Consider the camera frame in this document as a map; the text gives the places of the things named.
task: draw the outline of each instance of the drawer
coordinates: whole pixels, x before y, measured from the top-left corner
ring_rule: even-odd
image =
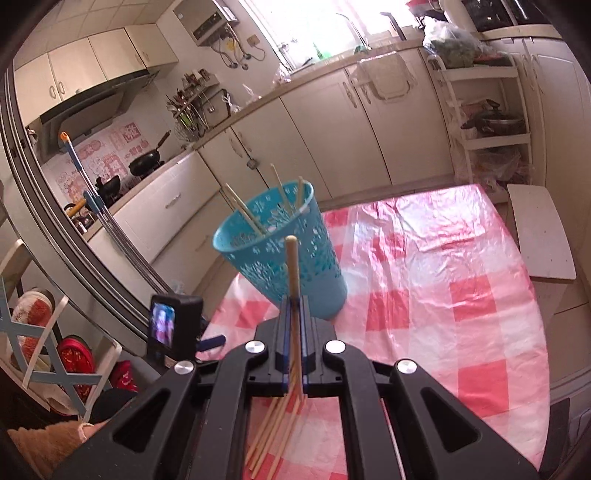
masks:
[[[232,210],[218,193],[175,236],[152,266],[170,285],[182,284],[191,294],[213,265],[217,252],[212,247],[213,234]]]
[[[192,152],[124,205],[115,219],[152,262],[219,189],[201,156]]]

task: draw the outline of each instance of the table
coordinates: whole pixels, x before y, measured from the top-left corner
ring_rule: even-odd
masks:
[[[379,362],[417,361],[539,468],[550,413],[542,318],[519,250],[481,188],[356,205],[324,221],[349,289],[333,320],[338,338]],[[277,312],[238,275],[206,331],[228,339],[212,355],[251,340]],[[255,400],[250,438],[269,404]],[[337,399],[307,399],[275,478],[346,472]]]

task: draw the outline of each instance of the blue plastic basket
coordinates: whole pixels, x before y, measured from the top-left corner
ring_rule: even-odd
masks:
[[[284,183],[283,188],[290,203],[295,204],[297,182]],[[269,233],[257,235],[236,211],[217,229],[213,247],[269,301],[279,306],[283,295],[288,293],[284,239],[295,235],[300,244],[302,295],[308,296],[311,315],[328,320],[345,304],[347,286],[314,198],[314,188],[308,182],[304,182],[304,193],[306,201],[291,216],[277,188],[254,197],[246,205]]]

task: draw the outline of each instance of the white stool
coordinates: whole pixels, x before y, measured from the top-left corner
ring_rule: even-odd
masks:
[[[507,185],[507,188],[507,228],[530,274],[547,327],[567,285],[577,278],[569,241],[545,187]]]

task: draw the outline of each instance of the camera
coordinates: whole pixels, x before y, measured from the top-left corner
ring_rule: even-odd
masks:
[[[146,351],[149,363],[170,367],[181,360],[195,360],[202,311],[201,297],[152,296]]]

